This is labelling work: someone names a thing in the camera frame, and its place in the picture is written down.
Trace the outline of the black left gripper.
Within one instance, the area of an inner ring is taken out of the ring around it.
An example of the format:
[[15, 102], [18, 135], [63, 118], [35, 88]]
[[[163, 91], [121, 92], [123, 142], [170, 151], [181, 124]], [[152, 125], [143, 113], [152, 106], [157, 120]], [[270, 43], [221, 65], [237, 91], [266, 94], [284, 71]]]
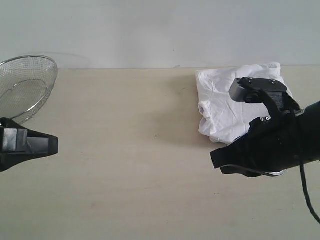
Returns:
[[26, 161], [56, 155], [59, 138], [25, 128], [12, 119], [0, 119], [0, 171]]

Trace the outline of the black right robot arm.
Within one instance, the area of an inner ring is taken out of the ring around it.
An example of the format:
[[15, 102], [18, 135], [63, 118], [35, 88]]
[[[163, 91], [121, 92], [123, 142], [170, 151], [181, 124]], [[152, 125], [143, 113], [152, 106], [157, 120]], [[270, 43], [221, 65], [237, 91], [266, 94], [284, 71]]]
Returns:
[[210, 157], [223, 174], [249, 178], [277, 177], [287, 169], [320, 158], [320, 104], [279, 119], [260, 117], [250, 122], [247, 134], [214, 150]]

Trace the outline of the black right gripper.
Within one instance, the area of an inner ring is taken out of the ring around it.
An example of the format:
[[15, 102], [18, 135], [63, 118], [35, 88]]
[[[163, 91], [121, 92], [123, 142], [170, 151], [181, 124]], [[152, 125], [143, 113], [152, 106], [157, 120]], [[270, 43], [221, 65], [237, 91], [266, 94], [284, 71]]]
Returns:
[[302, 113], [286, 111], [277, 119], [254, 119], [248, 133], [210, 152], [213, 167], [226, 175], [277, 177], [300, 166], [303, 160], [297, 120]]

